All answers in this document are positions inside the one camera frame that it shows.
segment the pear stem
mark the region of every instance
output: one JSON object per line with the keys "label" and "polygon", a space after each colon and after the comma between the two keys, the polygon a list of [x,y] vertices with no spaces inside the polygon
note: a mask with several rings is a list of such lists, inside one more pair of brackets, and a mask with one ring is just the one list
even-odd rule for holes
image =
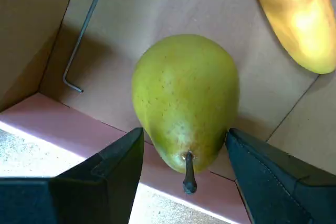
{"label": "pear stem", "polygon": [[193,158],[194,155],[191,152],[188,152],[185,155],[186,173],[183,181],[183,190],[186,194],[194,194],[197,190],[197,183],[194,175]]}

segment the yellow fruit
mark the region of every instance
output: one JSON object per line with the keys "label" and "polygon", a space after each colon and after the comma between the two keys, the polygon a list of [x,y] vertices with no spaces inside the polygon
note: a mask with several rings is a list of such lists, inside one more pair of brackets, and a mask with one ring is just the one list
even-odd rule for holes
{"label": "yellow fruit", "polygon": [[239,80],[230,55],[198,35],[167,37],[139,60],[133,74],[135,112],[163,160],[195,172],[217,157],[238,108]]}
{"label": "yellow fruit", "polygon": [[315,73],[336,67],[336,25],[330,0],[260,0],[283,47]]}

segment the green pear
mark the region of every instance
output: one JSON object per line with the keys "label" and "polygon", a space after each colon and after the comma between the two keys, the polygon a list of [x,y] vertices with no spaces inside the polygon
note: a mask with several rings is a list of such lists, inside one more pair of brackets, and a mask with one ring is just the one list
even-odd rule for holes
{"label": "green pear", "polygon": [[186,193],[196,191],[194,172],[216,159],[237,116],[239,78],[230,55],[202,36],[164,38],[137,63],[132,100],[159,155],[186,173]]}

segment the speckled countertop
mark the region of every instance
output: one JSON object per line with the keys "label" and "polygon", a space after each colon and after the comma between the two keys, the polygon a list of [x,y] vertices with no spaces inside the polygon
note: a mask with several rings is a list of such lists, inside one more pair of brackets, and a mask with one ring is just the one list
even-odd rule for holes
{"label": "speckled countertop", "polygon": [[[56,176],[83,158],[48,143],[35,142],[0,130],[0,177]],[[129,224],[225,224],[183,206],[139,184]]]}

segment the allen key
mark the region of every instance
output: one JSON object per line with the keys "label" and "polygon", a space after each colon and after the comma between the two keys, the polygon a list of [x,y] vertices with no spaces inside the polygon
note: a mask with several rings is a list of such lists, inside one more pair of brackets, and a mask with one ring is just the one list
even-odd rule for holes
{"label": "allen key", "polygon": [[78,47],[79,47],[79,44],[80,44],[80,42],[81,42],[81,40],[82,40],[82,37],[83,37],[83,35],[84,35],[85,31],[86,31],[86,28],[87,28],[88,25],[89,25],[90,19],[91,19],[91,17],[92,17],[93,11],[95,10],[95,7],[96,7],[96,5],[97,5],[97,2],[98,2],[98,0],[93,0],[92,3],[91,3],[91,6],[90,6],[89,11],[88,11],[88,13],[87,13],[87,15],[86,15],[86,18],[85,18],[85,20],[84,20],[84,23],[83,23],[83,25],[82,25],[82,28],[81,28],[81,30],[80,30],[80,32],[79,32],[79,36],[78,36],[77,42],[76,42],[76,44],[75,44],[75,47],[74,47],[74,49],[73,49],[73,51],[72,51],[72,53],[71,53],[71,57],[70,57],[70,59],[69,59],[69,61],[68,61],[67,67],[65,68],[65,71],[64,71],[64,73],[63,73],[63,82],[64,82],[66,85],[68,85],[69,87],[71,87],[72,89],[74,89],[74,90],[76,90],[76,91],[78,91],[78,92],[81,92],[81,93],[82,93],[84,90],[81,89],[81,88],[79,88],[79,87],[77,87],[77,86],[75,86],[75,85],[73,85],[73,84],[71,84],[70,82],[68,82],[68,81],[67,81],[67,74],[68,74],[69,68],[70,68],[70,66],[71,66],[71,63],[72,63],[72,61],[73,61],[73,59],[74,59],[74,57],[75,57],[75,55],[76,55],[76,52],[77,52],[77,49],[78,49]]}

